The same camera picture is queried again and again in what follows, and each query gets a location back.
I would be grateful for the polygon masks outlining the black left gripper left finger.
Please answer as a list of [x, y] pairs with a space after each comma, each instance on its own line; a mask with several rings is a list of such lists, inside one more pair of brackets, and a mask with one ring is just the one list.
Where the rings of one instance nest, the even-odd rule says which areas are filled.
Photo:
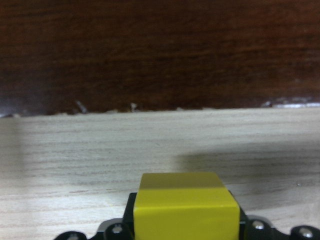
[[122, 217], [122, 223], [127, 226], [128, 231], [130, 232], [132, 239], [135, 239], [135, 230], [134, 230], [134, 205], [136, 201], [137, 193], [132, 192], [129, 194], [125, 210]]

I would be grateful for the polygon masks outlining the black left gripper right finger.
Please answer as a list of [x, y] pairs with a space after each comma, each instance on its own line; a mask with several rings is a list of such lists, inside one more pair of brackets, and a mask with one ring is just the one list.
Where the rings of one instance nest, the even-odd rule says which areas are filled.
[[228, 239], [245, 240], [248, 217], [231, 191], [228, 192]]

